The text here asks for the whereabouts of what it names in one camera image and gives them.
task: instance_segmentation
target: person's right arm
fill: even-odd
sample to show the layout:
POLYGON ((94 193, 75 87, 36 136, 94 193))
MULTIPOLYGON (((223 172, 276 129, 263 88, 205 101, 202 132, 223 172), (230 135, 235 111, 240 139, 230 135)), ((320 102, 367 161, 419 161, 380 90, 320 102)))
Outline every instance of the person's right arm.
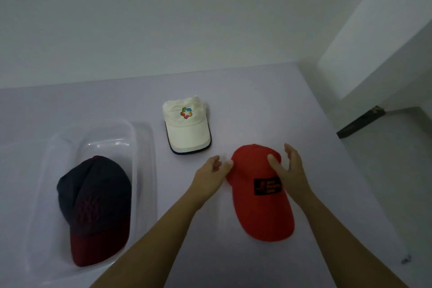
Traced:
POLYGON ((305 213, 324 260, 338 288, 407 288, 390 269, 364 247, 312 192, 298 152, 285 144, 289 169, 268 156, 286 192, 305 213))

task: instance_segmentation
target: cap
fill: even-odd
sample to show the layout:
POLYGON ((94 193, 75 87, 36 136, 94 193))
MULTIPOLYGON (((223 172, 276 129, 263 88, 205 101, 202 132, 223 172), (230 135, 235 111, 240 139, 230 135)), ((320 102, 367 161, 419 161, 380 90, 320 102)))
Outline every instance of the cap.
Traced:
POLYGON ((294 217, 268 154, 280 163, 280 154, 273 149, 257 144, 241 146, 232 156, 234 166, 226 178, 243 229, 261 241, 280 241, 293 234, 294 217))
POLYGON ((120 251, 129 237, 132 185, 113 160, 94 156, 62 176, 60 210, 70 225, 73 262, 89 266, 120 251))
POLYGON ((197 96, 167 101, 162 109, 168 142, 174 153, 192 154, 210 147, 212 137, 206 107, 197 96))

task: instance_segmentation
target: black rectangular patch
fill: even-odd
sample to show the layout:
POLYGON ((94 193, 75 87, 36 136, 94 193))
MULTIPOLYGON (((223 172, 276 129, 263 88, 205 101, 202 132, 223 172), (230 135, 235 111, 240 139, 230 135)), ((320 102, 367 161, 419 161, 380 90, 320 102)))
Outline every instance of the black rectangular patch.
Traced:
POLYGON ((271 179, 254 179, 254 191, 256 196, 280 193, 282 183, 277 176, 271 179))

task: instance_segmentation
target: forearm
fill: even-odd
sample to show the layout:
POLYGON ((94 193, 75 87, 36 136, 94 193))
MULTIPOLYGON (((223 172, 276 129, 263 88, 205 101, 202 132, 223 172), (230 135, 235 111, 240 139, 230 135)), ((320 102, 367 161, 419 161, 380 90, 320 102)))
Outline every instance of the forearm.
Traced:
POLYGON ((163 287, 200 207, 187 193, 183 195, 91 287, 163 287))
POLYGON ((300 204, 338 288, 406 287, 313 193, 300 204))

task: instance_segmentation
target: hand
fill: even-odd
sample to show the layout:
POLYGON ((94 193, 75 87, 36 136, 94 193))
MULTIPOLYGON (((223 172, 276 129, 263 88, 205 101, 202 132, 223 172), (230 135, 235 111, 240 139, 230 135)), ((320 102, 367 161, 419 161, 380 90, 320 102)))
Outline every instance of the hand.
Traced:
POLYGON ((234 165, 232 160, 224 164, 219 161, 219 155, 210 157, 207 162, 197 170, 187 194, 201 206, 214 195, 222 185, 223 179, 234 165))
POLYGON ((305 171, 303 170, 302 159, 293 147, 289 144, 284 144, 285 152, 289 158, 289 169, 285 170, 273 155, 268 155, 267 159, 270 166, 277 173, 286 192, 301 206, 307 198, 314 196, 308 180, 306 179, 305 171))

